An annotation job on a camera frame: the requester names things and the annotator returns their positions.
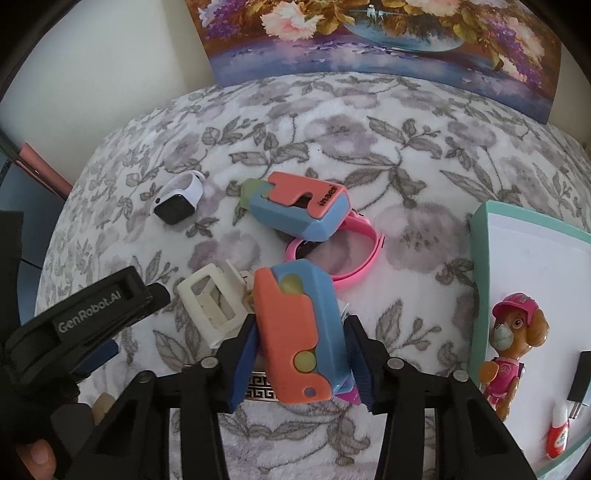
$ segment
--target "white wall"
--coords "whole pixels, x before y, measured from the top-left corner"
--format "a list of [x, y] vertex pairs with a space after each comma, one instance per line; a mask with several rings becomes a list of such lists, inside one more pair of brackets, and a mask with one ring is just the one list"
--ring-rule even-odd
[[591, 140], [591, 85], [564, 46], [558, 89], [548, 121], [580, 142]]
[[[82, 0], [18, 72], [0, 128], [73, 183], [115, 128], [212, 83], [184, 0]], [[565, 49], [550, 121], [580, 141], [591, 134], [591, 86]]]

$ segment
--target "floral blanket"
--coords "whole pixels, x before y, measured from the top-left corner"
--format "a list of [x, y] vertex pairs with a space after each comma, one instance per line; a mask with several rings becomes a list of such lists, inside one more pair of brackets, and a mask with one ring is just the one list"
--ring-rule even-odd
[[[189, 169], [207, 175], [204, 198], [193, 217], [167, 226], [150, 216], [151, 201]], [[82, 384], [83, 401], [119, 395], [143, 369], [166, 375], [210, 354], [175, 286], [210, 262], [253, 270], [282, 261], [287, 239], [238, 205], [246, 178], [274, 170], [347, 185], [354, 207], [385, 232], [374, 270], [339, 297], [392, 355], [439, 375], [468, 357], [475, 312], [467, 220], [481, 202], [523, 205], [590, 231], [591, 167], [581, 146], [476, 94], [360, 73], [198, 90], [108, 136], [57, 224], [38, 312], [127, 265], [173, 294], [167, 308], [117, 337], [119, 355]], [[344, 236], [322, 261], [344, 269], [361, 248]], [[181, 476], [178, 418], [172, 478]], [[372, 479], [384, 423], [339, 400], [246, 401], [220, 416], [230, 477], [250, 480]], [[428, 414], [425, 478], [433, 476], [434, 441]]]

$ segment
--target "green circle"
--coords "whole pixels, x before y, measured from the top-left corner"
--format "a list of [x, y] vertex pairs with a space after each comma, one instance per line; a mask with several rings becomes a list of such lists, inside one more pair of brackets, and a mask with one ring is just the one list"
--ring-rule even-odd
[[298, 372], [312, 372], [316, 368], [316, 356], [308, 350], [302, 350], [295, 355], [294, 366]]
[[286, 275], [279, 282], [279, 288], [285, 295], [301, 295], [304, 293], [304, 284], [301, 278], [292, 273]]

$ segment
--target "pink cap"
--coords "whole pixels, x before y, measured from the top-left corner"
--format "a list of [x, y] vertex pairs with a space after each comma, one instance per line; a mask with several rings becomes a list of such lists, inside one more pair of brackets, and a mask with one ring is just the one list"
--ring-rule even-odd
[[531, 325], [534, 312], [540, 308], [538, 307], [538, 304], [535, 302], [535, 300], [528, 297], [525, 293], [514, 293], [508, 297], [505, 297], [502, 302], [497, 303], [492, 308], [492, 315], [495, 318], [495, 325], [502, 322], [500, 317], [503, 315], [503, 312], [507, 307], [516, 307], [520, 310], [523, 310], [527, 314], [525, 318], [525, 324], [527, 326]]

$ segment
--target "white smartwatch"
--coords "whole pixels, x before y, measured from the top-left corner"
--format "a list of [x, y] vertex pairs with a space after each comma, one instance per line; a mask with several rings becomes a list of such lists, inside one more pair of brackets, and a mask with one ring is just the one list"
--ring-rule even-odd
[[185, 220], [197, 210], [197, 203], [203, 195], [203, 181], [205, 175], [197, 170], [176, 175], [158, 192], [152, 211], [168, 225]]

